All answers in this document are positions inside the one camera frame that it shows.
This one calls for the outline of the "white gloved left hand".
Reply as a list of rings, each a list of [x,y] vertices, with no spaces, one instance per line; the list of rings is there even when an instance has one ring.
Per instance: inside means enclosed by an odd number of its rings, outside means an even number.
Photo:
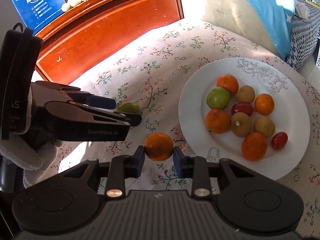
[[[48,116],[45,104],[56,91],[31,84],[27,107],[29,126],[23,133],[13,133],[9,140],[1,141],[1,155],[23,169],[23,185],[31,187],[41,181],[43,175],[57,158],[61,140],[47,132]]]

